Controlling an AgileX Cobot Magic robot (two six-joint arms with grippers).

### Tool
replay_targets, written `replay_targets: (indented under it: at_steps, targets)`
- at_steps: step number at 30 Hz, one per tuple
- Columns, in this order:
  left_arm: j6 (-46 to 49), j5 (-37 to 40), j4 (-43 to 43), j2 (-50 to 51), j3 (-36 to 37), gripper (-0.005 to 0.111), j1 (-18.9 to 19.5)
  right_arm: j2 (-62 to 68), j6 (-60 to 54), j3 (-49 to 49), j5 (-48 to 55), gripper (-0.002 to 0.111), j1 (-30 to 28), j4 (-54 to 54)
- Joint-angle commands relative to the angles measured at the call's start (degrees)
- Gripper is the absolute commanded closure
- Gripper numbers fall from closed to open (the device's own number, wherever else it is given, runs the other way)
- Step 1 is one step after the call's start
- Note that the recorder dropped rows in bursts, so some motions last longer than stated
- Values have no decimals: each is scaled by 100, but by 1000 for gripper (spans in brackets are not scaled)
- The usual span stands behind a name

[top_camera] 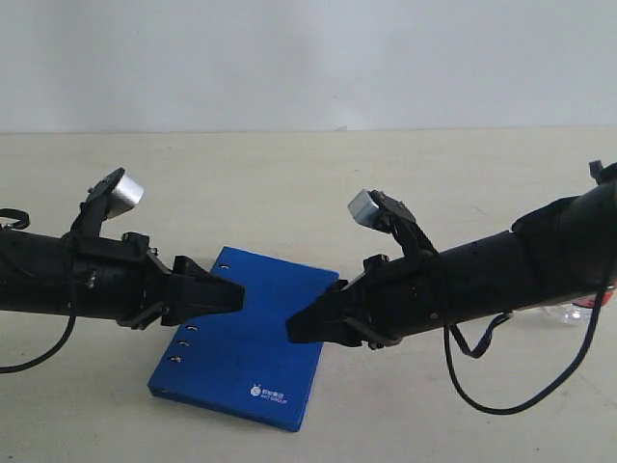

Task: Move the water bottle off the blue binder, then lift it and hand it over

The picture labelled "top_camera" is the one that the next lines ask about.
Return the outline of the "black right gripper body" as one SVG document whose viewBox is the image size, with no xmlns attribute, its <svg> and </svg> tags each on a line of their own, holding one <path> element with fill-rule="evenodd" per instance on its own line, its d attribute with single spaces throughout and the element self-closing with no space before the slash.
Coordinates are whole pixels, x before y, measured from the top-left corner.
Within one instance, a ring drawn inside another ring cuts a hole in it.
<svg viewBox="0 0 617 463">
<path fill-rule="evenodd" d="M 429 251 L 413 262 L 375 255 L 354 280 L 332 284 L 332 342 L 377 350 L 443 324 L 443 262 Z"/>
</svg>

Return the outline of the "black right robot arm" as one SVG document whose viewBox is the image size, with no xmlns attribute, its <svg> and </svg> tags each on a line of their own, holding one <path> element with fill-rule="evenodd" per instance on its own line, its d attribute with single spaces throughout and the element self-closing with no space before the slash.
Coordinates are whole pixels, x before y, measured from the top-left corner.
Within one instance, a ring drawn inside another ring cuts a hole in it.
<svg viewBox="0 0 617 463">
<path fill-rule="evenodd" d="M 349 210 L 403 255 L 375 255 L 285 323 L 294 343 L 395 346 L 447 324 L 570 302 L 616 280 L 616 169 L 593 162 L 595 186 L 525 214 L 512 227 L 440 251 L 400 201 L 363 190 Z"/>
</svg>

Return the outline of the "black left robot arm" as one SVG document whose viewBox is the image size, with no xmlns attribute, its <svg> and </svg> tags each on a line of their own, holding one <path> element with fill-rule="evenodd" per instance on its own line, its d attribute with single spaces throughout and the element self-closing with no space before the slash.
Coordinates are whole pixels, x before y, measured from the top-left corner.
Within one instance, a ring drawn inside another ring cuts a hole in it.
<svg viewBox="0 0 617 463">
<path fill-rule="evenodd" d="M 245 289 L 186 256 L 167 267 L 135 232 L 115 240 L 1 233 L 1 307 L 23 313 L 109 319 L 143 330 L 242 309 Z"/>
</svg>

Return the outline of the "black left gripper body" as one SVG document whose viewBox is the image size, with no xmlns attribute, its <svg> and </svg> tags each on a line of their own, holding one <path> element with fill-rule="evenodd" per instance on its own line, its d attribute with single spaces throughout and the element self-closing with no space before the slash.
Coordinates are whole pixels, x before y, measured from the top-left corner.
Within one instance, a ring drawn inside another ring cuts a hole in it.
<svg viewBox="0 0 617 463">
<path fill-rule="evenodd" d="M 62 314 L 144 330 L 165 313 L 168 275 L 146 235 L 127 232 L 114 240 L 68 232 L 62 237 Z"/>
</svg>

